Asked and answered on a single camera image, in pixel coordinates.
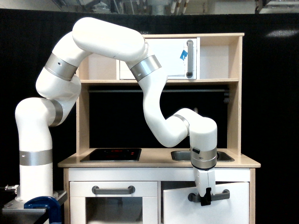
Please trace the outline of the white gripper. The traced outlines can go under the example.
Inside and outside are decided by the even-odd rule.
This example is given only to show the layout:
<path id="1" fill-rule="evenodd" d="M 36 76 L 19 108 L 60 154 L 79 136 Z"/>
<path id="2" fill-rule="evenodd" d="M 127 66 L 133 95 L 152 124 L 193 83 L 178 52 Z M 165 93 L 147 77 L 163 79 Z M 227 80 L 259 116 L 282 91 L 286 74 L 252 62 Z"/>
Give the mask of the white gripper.
<path id="1" fill-rule="evenodd" d="M 211 193 L 215 193 L 215 169 L 202 170 L 193 168 L 196 188 L 200 197 L 201 206 L 211 204 Z"/>

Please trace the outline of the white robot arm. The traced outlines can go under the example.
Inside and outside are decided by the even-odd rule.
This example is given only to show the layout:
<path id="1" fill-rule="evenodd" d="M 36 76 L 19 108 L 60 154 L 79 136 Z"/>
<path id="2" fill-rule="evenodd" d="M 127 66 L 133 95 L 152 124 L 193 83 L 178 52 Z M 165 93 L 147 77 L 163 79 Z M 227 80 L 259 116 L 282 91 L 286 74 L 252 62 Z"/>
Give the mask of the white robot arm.
<path id="1" fill-rule="evenodd" d="M 132 29 L 85 17 L 54 47 L 36 81 L 37 98 L 22 100 L 15 109 L 19 136 L 20 190 L 29 201 L 53 194 L 52 138 L 49 128 L 67 118 L 81 92 L 76 70 L 90 54 L 124 61 L 143 91 L 145 121 L 156 139 L 174 147 L 190 139 L 191 164 L 201 203 L 215 193 L 217 125 L 183 108 L 169 118 L 160 110 L 167 75 L 143 36 Z"/>

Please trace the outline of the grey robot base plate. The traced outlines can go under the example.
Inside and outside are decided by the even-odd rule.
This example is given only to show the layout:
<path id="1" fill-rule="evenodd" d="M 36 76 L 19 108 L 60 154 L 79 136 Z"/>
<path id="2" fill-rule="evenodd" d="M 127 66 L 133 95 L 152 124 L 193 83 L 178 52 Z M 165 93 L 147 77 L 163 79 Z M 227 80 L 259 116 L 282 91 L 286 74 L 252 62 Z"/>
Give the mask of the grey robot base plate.
<path id="1" fill-rule="evenodd" d="M 58 201 L 59 205 L 63 205 L 65 201 L 67 200 L 67 191 L 54 191 L 53 197 Z M 11 213 L 11 212 L 27 212 L 27 213 L 45 213 L 46 208 L 24 208 L 25 201 L 21 199 L 13 199 L 12 201 L 8 202 L 4 205 L 4 208 L 2 208 L 3 212 Z"/>

